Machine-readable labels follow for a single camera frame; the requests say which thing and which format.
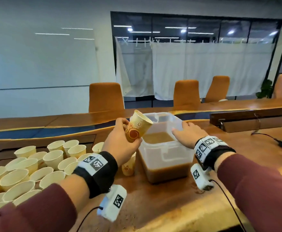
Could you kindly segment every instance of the green plant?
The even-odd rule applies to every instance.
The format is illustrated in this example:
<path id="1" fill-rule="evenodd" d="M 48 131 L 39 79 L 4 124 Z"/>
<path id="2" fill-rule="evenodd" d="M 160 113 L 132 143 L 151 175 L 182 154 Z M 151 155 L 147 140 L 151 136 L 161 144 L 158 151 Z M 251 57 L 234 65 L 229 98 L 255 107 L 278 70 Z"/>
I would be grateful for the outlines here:
<path id="1" fill-rule="evenodd" d="M 256 93 L 257 98 L 270 98 L 273 92 L 272 81 L 264 80 L 260 89 L 261 91 Z"/>

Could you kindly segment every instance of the clear plastic bin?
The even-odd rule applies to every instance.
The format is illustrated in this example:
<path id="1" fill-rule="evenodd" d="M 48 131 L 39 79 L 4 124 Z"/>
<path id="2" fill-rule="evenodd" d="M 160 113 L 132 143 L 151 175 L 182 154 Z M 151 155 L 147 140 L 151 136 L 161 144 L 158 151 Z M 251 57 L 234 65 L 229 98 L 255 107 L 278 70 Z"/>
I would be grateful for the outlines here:
<path id="1" fill-rule="evenodd" d="M 171 130 L 183 130 L 182 120 L 171 113 L 147 113 L 153 125 L 146 134 L 166 132 L 174 139 L 171 142 L 149 144 L 142 140 L 139 147 L 141 161 L 151 183 L 185 177 L 191 167 L 194 150 L 180 144 Z"/>

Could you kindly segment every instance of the white sensor device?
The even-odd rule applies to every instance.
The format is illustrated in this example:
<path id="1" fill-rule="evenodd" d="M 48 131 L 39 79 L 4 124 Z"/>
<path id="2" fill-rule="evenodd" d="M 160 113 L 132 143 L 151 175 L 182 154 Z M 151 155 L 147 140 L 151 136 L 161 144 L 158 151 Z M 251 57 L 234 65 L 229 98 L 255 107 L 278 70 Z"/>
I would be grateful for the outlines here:
<path id="1" fill-rule="evenodd" d="M 193 175 L 193 178 L 197 184 L 197 187 L 200 190 L 209 191 L 214 187 L 214 184 L 210 182 L 210 176 L 208 175 L 208 172 L 210 171 L 210 168 L 207 168 L 207 170 L 203 170 L 200 166 L 200 164 L 194 164 L 190 168 L 190 172 Z"/>
<path id="2" fill-rule="evenodd" d="M 103 216 L 111 222 L 114 222 L 123 206 L 127 196 L 127 191 L 121 185 L 112 185 L 111 190 L 107 193 L 100 203 L 103 210 L 98 209 L 97 215 Z"/>

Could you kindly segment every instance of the white wall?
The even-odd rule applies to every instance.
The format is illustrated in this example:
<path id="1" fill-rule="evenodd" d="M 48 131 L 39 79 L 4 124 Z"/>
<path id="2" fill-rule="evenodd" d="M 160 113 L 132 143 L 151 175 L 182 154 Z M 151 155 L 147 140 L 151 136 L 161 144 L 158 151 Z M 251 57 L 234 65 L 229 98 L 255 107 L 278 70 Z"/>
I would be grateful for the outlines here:
<path id="1" fill-rule="evenodd" d="M 282 19 L 282 6 L 278 4 L 246 1 L 0 0 L 0 25 L 5 22 L 12 26 L 17 24 L 25 27 L 93 28 L 99 81 L 114 82 L 110 11 Z M 58 88 L 29 91 L 0 90 L 0 117 L 87 112 L 88 89 L 85 88 L 60 89 L 62 91 L 60 97 L 57 97 Z"/>

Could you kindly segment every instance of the hand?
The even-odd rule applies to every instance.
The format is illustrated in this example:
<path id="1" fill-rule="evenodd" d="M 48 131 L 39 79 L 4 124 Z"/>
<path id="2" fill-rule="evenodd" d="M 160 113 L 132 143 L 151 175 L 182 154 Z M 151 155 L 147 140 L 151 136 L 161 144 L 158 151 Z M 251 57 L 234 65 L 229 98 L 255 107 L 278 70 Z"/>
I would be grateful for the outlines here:
<path id="1" fill-rule="evenodd" d="M 117 118 L 115 127 L 108 135 L 101 151 L 109 152 L 116 160 L 118 166 L 125 164 L 139 148 L 142 139 L 137 138 L 133 143 L 127 141 L 124 126 L 129 121 L 124 118 Z"/>
<path id="2" fill-rule="evenodd" d="M 183 131 L 172 129 L 172 133 L 175 138 L 187 148 L 193 149 L 199 139 L 208 136 L 208 133 L 206 131 L 191 122 L 186 123 L 185 121 L 183 121 L 182 127 Z"/>

